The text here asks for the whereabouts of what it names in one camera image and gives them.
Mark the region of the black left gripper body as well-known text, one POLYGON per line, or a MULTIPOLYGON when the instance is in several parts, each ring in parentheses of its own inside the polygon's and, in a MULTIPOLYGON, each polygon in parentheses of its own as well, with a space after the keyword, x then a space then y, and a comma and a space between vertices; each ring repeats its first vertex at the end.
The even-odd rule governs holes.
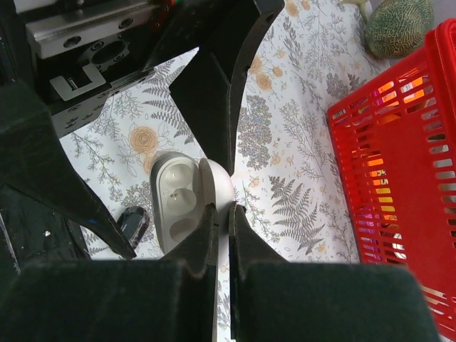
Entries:
MULTIPOLYGON (((23 81, 60 139, 94 121, 107 99, 151 76, 144 68, 158 1, 3 1, 1 87, 23 81)), ((17 261, 79 257, 82 225, 1 181, 1 217, 17 261)))

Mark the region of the white earbud charging case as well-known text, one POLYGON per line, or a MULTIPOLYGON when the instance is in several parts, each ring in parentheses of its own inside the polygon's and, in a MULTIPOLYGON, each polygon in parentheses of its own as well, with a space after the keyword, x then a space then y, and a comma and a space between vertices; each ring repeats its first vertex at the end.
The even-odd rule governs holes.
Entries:
POLYGON ((217 162, 198 162, 181 152, 164 152, 155 157, 150 171, 153 217, 157 240, 168 253, 192 233, 204 207, 214 204, 222 231, 227 230, 234 185, 217 162))

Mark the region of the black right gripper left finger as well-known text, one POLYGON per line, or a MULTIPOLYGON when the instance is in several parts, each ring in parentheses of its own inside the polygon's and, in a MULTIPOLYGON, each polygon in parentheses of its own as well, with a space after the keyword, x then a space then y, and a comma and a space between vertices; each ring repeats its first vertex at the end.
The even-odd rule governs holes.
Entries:
POLYGON ((160 259, 37 263, 1 299, 3 341, 212 341, 217 210, 160 259))

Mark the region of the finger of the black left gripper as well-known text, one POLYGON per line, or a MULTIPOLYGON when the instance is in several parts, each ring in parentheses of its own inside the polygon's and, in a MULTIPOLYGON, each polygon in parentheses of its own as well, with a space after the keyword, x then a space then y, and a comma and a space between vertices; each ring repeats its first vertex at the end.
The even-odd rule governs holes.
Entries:
POLYGON ((144 68, 196 48, 170 95, 205 155, 234 173, 242 96, 283 1, 158 1, 144 68))
POLYGON ((1 87, 1 181, 88 228, 123 258, 135 258, 103 201, 73 168, 50 110, 23 81, 1 87))

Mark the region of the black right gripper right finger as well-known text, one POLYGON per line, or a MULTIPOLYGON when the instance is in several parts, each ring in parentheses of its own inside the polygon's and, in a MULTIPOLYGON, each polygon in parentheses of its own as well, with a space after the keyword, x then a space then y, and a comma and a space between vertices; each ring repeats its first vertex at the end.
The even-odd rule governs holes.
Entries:
POLYGON ((415 277, 399 266, 285 260, 229 208, 235 341, 438 341, 415 277))

